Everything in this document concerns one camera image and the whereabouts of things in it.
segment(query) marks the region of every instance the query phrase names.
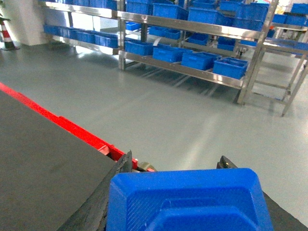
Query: red stripe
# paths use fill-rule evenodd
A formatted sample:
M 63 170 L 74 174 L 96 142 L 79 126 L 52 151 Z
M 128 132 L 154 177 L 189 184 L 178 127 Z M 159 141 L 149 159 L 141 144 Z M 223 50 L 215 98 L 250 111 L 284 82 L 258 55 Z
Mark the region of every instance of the red stripe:
M 3 30 L 2 33 L 3 33 L 3 37 L 10 38 L 10 34 L 7 30 Z

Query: metal rack frame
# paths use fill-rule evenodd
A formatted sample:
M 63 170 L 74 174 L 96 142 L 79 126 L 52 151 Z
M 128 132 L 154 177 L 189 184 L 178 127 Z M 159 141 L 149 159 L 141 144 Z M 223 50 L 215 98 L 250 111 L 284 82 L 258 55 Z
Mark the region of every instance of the metal rack frame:
M 99 51 L 99 52 L 103 52 L 107 54 L 117 54 L 118 53 L 119 54 L 119 68 L 121 70 L 125 70 L 125 68 L 132 66 L 134 64 L 142 63 L 142 64 L 156 66 L 162 69 L 171 70 L 171 71 L 182 73 L 188 76 L 204 79 L 207 81 L 211 81 L 214 83 L 218 83 L 218 84 L 222 84 L 225 86 L 239 89 L 240 94 L 239 94 L 238 101 L 237 101 L 239 104 L 244 104 L 246 102 L 247 98 L 249 98 L 249 95 L 252 93 L 252 87 L 255 83 L 261 83 L 261 81 L 256 80 L 256 78 L 257 78 L 258 70 L 260 68 L 260 64 L 261 64 L 261 61 L 262 61 L 262 58 L 265 52 L 272 52 L 272 53 L 286 54 L 288 56 L 301 57 L 301 61 L 300 61 L 301 65 L 299 65 L 296 68 L 296 71 L 294 73 L 294 76 L 291 79 L 289 86 L 288 87 L 283 86 L 283 89 L 286 90 L 284 99 L 286 98 L 287 95 L 291 95 L 291 97 L 288 103 L 282 103 L 284 102 L 284 99 L 283 101 L 280 101 L 280 103 L 285 104 L 286 108 L 288 108 L 289 106 L 287 107 L 287 105 L 289 105 L 289 103 L 291 104 L 292 102 L 291 98 L 294 98 L 298 91 L 295 89 L 293 93 L 291 93 L 292 85 L 294 84 L 294 81 L 296 79 L 296 76 L 298 75 L 298 72 L 301 69 L 301 66 L 303 65 L 304 61 L 307 59 L 307 55 L 306 54 L 303 54 L 300 56 L 290 55 L 290 53 L 294 53 L 296 52 L 296 50 L 293 49 L 290 51 L 290 49 L 288 50 L 283 47 L 277 49 L 276 44 L 268 43 L 268 41 L 266 40 L 266 35 L 268 34 L 270 26 L 281 27 L 285 29 L 293 29 L 293 30 L 298 30 L 298 31 L 307 31 L 308 27 L 273 23 L 272 20 L 273 20 L 274 13 L 277 8 L 278 2 L 279 0 L 273 0 L 271 2 L 269 11 L 267 13 L 267 16 L 266 16 L 266 19 L 265 19 L 265 22 L 264 22 L 264 25 L 261 31 L 234 28 L 230 26 L 205 24 L 205 23 L 178 20 L 178 19 L 172 19 L 172 18 L 168 18 L 166 20 L 166 18 L 163 18 L 163 17 L 156 17 L 156 16 L 151 16 L 151 15 L 143 15 L 143 14 L 136 14 L 136 13 L 128 13 L 128 12 L 125 12 L 126 5 L 125 5 L 124 0 L 117 1 L 117 11 L 113 11 L 109 9 L 66 5 L 66 4 L 60 4 L 60 3 L 54 3 L 54 2 L 43 2 L 43 1 L 40 1 L 39 4 L 43 7 L 47 7 L 50 9 L 68 12 L 70 14 L 70 18 L 71 18 L 71 13 L 83 13 L 87 15 L 118 20 L 118 32 L 119 32 L 119 39 L 118 39 L 119 48 L 118 49 L 107 49 L 105 47 L 97 46 L 94 44 L 84 43 L 84 42 L 61 38 L 61 37 L 53 37 L 55 40 L 65 42 L 73 46 L 86 47 L 91 50 Z M 210 35 L 223 36 L 223 37 L 236 39 L 237 42 L 235 44 L 234 51 L 225 51 L 225 50 L 217 49 L 217 48 L 210 47 L 210 46 L 201 46 L 197 44 L 188 43 L 185 40 L 185 36 L 182 36 L 182 41 L 180 42 L 180 46 L 182 47 L 188 47 L 188 48 L 193 48 L 196 50 L 213 52 L 213 53 L 221 54 L 223 56 L 236 57 L 237 55 L 236 49 L 238 47 L 249 47 L 249 46 L 239 44 L 240 39 L 247 40 L 247 41 L 256 40 L 257 45 L 256 47 L 254 47 L 254 54 L 250 62 L 249 68 L 246 72 L 246 76 L 238 80 L 238 79 L 234 79 L 230 77 L 216 75 L 214 73 L 211 73 L 211 70 L 206 70 L 206 71 L 196 70 L 193 68 L 181 66 L 179 63 L 168 63 L 168 62 L 153 59 L 150 56 L 140 56 L 140 55 L 125 52 L 124 41 L 126 37 L 126 21 L 141 23 L 141 31 L 138 32 L 140 33 L 141 41 L 147 40 L 148 25 L 154 25 L 154 26 L 163 26 L 163 27 L 178 29 L 183 32 L 189 31 L 189 32 L 210 34 Z M 127 63 L 126 59 L 132 60 L 132 62 Z M 307 73 L 306 68 L 304 68 L 304 70 L 305 71 L 303 71 L 302 75 Z M 275 85 L 273 87 L 282 88 L 282 86 L 278 86 L 278 85 Z
M 257 46 L 255 49 L 255 53 L 253 55 L 253 59 L 248 68 L 247 75 L 244 76 L 244 78 L 240 80 L 240 84 L 238 83 L 230 84 L 228 82 L 230 79 L 229 77 L 223 77 L 220 75 L 216 75 L 209 71 L 199 71 L 199 70 L 197 71 L 192 68 L 182 68 L 178 64 L 171 64 L 168 62 L 155 60 L 148 56 L 144 57 L 144 56 L 134 55 L 134 54 L 124 52 L 125 49 L 124 49 L 123 43 L 119 44 L 121 45 L 120 47 L 121 51 L 119 52 L 119 56 L 121 57 L 121 64 L 119 65 L 119 67 L 122 70 L 125 70 L 126 68 L 125 59 L 130 59 L 138 63 L 149 64 L 149 65 L 153 65 L 153 66 L 160 67 L 163 69 L 168 69 L 168 70 L 172 70 L 178 73 L 186 74 L 189 76 L 202 78 L 202 79 L 212 81 L 218 84 L 226 85 L 229 87 L 234 87 L 241 91 L 239 99 L 238 99 L 238 103 L 243 103 L 243 99 L 246 94 L 246 88 L 248 86 L 248 83 L 250 82 L 252 74 L 254 73 L 254 69 L 257 64 L 259 54 L 261 52 L 262 44 L 270 29 L 270 25 L 273 20 L 277 5 L 278 5 L 278 0 L 273 0 L 269 7 L 269 11 L 266 16 L 266 20 L 264 22 L 264 26 L 261 32 L 253 31 L 253 30 L 246 30 L 246 29 L 241 29 L 241 28 L 234 28 L 230 26 L 219 26 L 219 25 L 191 22 L 191 21 L 185 21 L 185 20 L 170 19 L 170 18 L 166 20 L 166 18 L 162 18 L 162 17 L 155 17 L 155 16 L 150 16 L 150 15 L 142 15 L 142 14 L 135 14 L 135 13 L 128 13 L 128 12 L 118 12 L 118 17 L 121 18 L 121 20 L 142 23 L 143 25 L 163 26 L 163 27 L 174 28 L 174 29 L 179 29 L 183 31 L 210 34 L 210 35 L 216 35 L 216 36 L 224 36 L 228 38 L 242 39 L 242 40 L 248 40 L 248 41 L 255 41 L 255 39 L 257 39 L 258 40 Z M 120 30 L 120 34 L 121 34 L 121 37 L 125 37 L 125 30 Z
M 272 83 L 268 83 L 268 82 L 264 82 L 264 81 L 259 81 L 257 80 L 257 75 L 261 66 L 261 62 L 262 59 L 264 57 L 264 54 L 266 52 L 271 52 L 271 53 L 277 53 L 277 54 L 284 54 L 284 55 L 292 55 L 294 53 L 296 53 L 296 55 L 293 55 L 296 58 L 300 57 L 300 60 L 293 72 L 293 75 L 288 83 L 288 86 L 282 86 L 282 85 L 278 85 L 278 84 L 272 84 Z M 290 108 L 291 103 L 293 102 L 295 96 L 297 95 L 302 83 L 304 82 L 304 79 L 306 77 L 306 75 L 308 74 L 308 68 L 306 66 L 307 64 L 307 59 L 308 59 L 308 51 L 303 51 L 303 50 L 299 50 L 299 49 L 295 49 L 295 48 L 291 48 L 291 47 L 286 47 L 281 45 L 278 42 L 275 41 L 271 41 L 271 40 L 266 40 L 261 48 L 261 52 L 260 55 L 258 57 L 257 60 L 257 64 L 256 64 L 256 68 L 254 70 L 254 73 L 252 75 L 252 78 L 248 84 L 247 90 L 246 90 L 246 95 L 244 96 L 243 101 L 246 102 L 250 95 L 254 94 L 254 95 L 258 95 L 260 97 L 262 97 L 263 99 L 267 99 L 267 100 L 271 100 L 274 101 L 276 103 L 280 103 L 285 105 L 283 112 L 282 112 L 282 116 L 284 116 L 286 114 L 286 112 L 288 111 L 288 109 Z M 271 98 L 256 92 L 253 92 L 253 86 L 254 84 L 262 84 L 265 86 L 269 86 L 269 87 L 273 87 L 273 88 L 278 88 L 278 89 L 283 89 L 284 90 L 284 95 L 282 97 L 282 99 L 277 99 L 277 98 Z
M 78 41 L 78 40 L 74 40 L 70 38 L 64 38 L 64 37 L 56 36 L 56 35 L 52 36 L 52 40 L 63 42 L 70 46 L 79 46 L 79 47 L 90 49 L 92 51 L 97 51 L 97 52 L 101 52 L 103 54 L 109 54 L 109 55 L 116 55 L 118 54 L 118 51 L 119 51 L 118 49 L 115 49 L 115 48 L 99 46 L 96 44 L 82 42 L 82 41 Z

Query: red edge trim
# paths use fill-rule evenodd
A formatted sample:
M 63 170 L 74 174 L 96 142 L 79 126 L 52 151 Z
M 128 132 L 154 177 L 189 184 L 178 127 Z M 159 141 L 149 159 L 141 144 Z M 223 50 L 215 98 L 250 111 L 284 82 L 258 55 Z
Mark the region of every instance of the red edge trim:
M 80 138 L 81 140 L 83 140 L 84 142 L 92 146 L 93 148 L 100 151 L 102 154 L 107 155 L 110 153 L 111 158 L 114 161 L 119 160 L 121 156 L 124 154 L 124 152 L 117 149 L 112 144 L 109 144 L 106 141 L 91 134 L 90 132 L 81 128 L 77 124 L 74 124 L 72 121 L 66 119 L 65 117 L 56 116 L 55 114 L 47 111 L 45 108 L 41 107 L 36 102 L 29 99 L 28 97 L 24 96 L 23 94 L 19 92 L 14 91 L 13 89 L 5 86 L 2 83 L 0 83 L 0 90 L 10 95 L 14 99 L 18 100 L 19 102 L 23 103 L 27 107 L 31 108 L 33 111 L 36 111 L 37 113 L 41 114 L 42 116 L 49 119 L 50 121 L 57 124 L 58 126 L 62 127 L 66 131 Z M 133 159 L 132 163 L 133 163 L 133 169 L 136 169 L 138 165 L 138 160 Z

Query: white wall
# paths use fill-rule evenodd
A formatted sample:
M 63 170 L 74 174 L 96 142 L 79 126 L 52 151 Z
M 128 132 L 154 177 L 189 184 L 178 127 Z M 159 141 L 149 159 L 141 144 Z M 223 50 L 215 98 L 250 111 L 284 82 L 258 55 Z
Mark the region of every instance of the white wall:
M 43 10 L 38 0 L 3 0 L 5 7 L 1 13 L 11 19 L 6 23 L 11 37 L 25 45 L 46 43 L 43 31 Z

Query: metal shelf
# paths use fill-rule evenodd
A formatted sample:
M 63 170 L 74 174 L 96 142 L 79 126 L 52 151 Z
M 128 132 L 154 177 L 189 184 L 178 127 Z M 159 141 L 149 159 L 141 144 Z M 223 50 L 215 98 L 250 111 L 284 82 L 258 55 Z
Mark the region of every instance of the metal shelf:
M 301 55 L 304 54 L 308 54 L 308 51 L 306 50 L 301 50 L 301 49 L 296 49 L 296 48 L 292 48 L 289 46 L 284 46 L 283 43 L 280 42 L 275 42 L 272 40 L 265 40 L 263 43 L 263 47 L 265 47 L 266 49 L 269 50 L 273 50 L 273 51 L 282 51 L 282 52 L 287 52 L 287 53 L 298 53 Z
M 39 5 L 58 11 L 83 13 L 103 18 L 112 18 L 112 19 L 121 18 L 122 20 L 125 21 L 145 23 L 156 26 L 164 26 L 179 30 L 224 36 L 233 39 L 243 39 L 243 40 L 253 41 L 254 39 L 258 39 L 261 35 L 261 32 L 259 31 L 235 28 L 230 26 L 220 26 L 220 25 L 191 22 L 191 21 L 178 20 L 172 18 L 155 17 L 137 13 L 113 11 L 104 8 L 75 6 L 75 5 L 61 4 L 56 2 L 48 2 L 48 1 L 39 1 Z
M 155 67 L 160 67 L 166 70 L 178 72 L 181 74 L 185 74 L 188 76 L 196 77 L 199 79 L 207 80 L 210 82 L 218 83 L 221 85 L 225 85 L 228 87 L 241 89 L 243 85 L 242 79 L 234 79 L 227 76 L 217 75 L 208 71 L 197 70 L 193 68 L 189 68 L 186 66 L 182 66 L 179 63 L 168 63 L 164 61 L 160 61 L 157 59 L 153 59 L 151 56 L 141 56 L 137 54 L 128 53 L 125 51 L 119 51 L 119 56 L 125 59 L 133 60 L 138 63 L 148 64 Z
M 137 35 L 137 36 L 141 36 L 141 31 L 132 31 L 132 30 L 126 30 L 126 35 Z M 156 35 L 147 35 L 147 38 L 149 39 L 160 39 L 160 42 L 162 43 L 172 43 L 172 44 L 179 44 L 182 39 L 172 39 L 172 38 L 166 38 L 166 37 L 160 37 L 160 36 L 156 36 Z
M 233 52 L 233 51 L 222 50 L 222 49 L 218 49 L 218 48 L 215 48 L 215 47 L 199 45 L 199 44 L 195 44 L 195 43 L 191 43 L 191 42 L 183 42 L 183 47 L 193 48 L 193 49 L 211 52 L 211 53 L 215 53 L 215 54 L 220 54 L 220 55 L 228 56 L 228 57 L 235 57 L 236 56 L 236 53 Z
M 55 41 L 59 41 L 59 42 L 63 42 L 66 44 L 69 44 L 71 46 L 80 46 L 80 47 L 84 47 L 87 49 L 90 49 L 92 51 L 98 51 L 100 53 L 104 53 L 104 54 L 110 54 L 110 55 L 116 55 L 118 54 L 118 49 L 114 49 L 114 48 L 110 48 L 110 47 L 103 47 L 103 46 L 99 46 L 96 44 L 92 44 L 92 43 L 87 43 L 87 42 L 82 42 L 82 41 L 78 41 L 78 40 L 74 40 L 74 39 L 70 39 L 70 38 L 64 38 L 64 37 L 60 37 L 60 36 L 52 36 L 52 39 Z
M 272 23 L 271 25 L 274 27 L 279 27 L 279 28 L 287 29 L 287 30 L 297 30 L 297 31 L 307 31 L 308 30 L 307 26 L 296 26 L 296 25 L 280 24 L 280 23 Z
M 98 16 L 103 18 L 112 18 L 117 19 L 117 11 L 104 8 L 94 8 L 94 7 L 85 7 L 85 6 L 75 6 L 68 4 L 61 4 L 56 2 L 49 1 L 39 1 L 38 4 L 49 9 L 72 12 L 72 13 L 83 13 L 92 16 Z
M 246 30 L 241 28 L 235 28 L 230 26 L 220 26 L 206 23 L 197 23 L 192 21 L 185 21 L 172 18 L 155 17 L 144 14 L 128 13 L 118 11 L 118 17 L 125 21 L 132 21 L 137 23 L 145 23 L 155 26 L 163 26 L 174 28 L 178 30 L 186 30 L 191 32 L 211 34 L 229 37 L 233 39 L 243 39 L 248 41 L 254 41 L 258 39 L 261 32 L 254 30 Z

